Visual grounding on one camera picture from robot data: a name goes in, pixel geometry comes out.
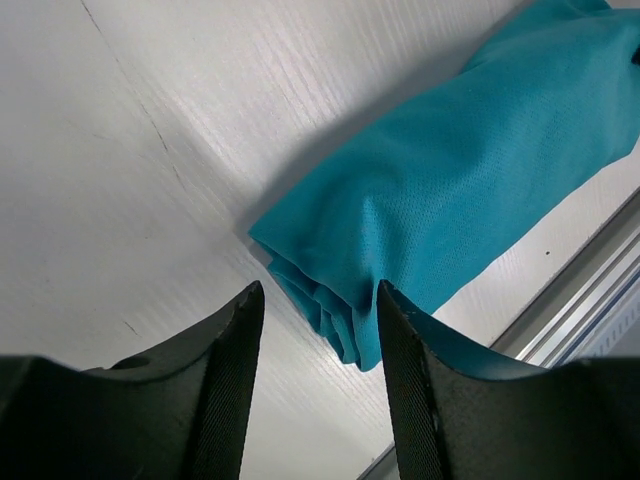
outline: fabric fold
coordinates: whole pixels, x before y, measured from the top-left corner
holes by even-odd
[[[538,0],[451,81],[396,107],[250,230],[345,363],[380,361],[391,281],[433,313],[640,132],[640,13]]]

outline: white table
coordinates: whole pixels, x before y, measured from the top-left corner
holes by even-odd
[[[518,3],[4,2],[0,353],[108,366],[261,280],[242,478],[357,477],[392,440],[382,371],[339,363],[246,229]],[[490,343],[639,178],[638,154],[603,171],[438,317]]]

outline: wrinkled fabric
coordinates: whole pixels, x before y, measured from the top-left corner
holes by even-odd
[[[631,152],[639,46],[638,11],[539,0],[460,75],[367,127],[251,228],[343,362],[380,361],[379,280],[433,313]]]

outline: folded cloth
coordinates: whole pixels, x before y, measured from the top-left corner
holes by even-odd
[[[640,132],[640,11],[538,0],[250,230],[345,363],[380,361],[379,280],[432,313]]]

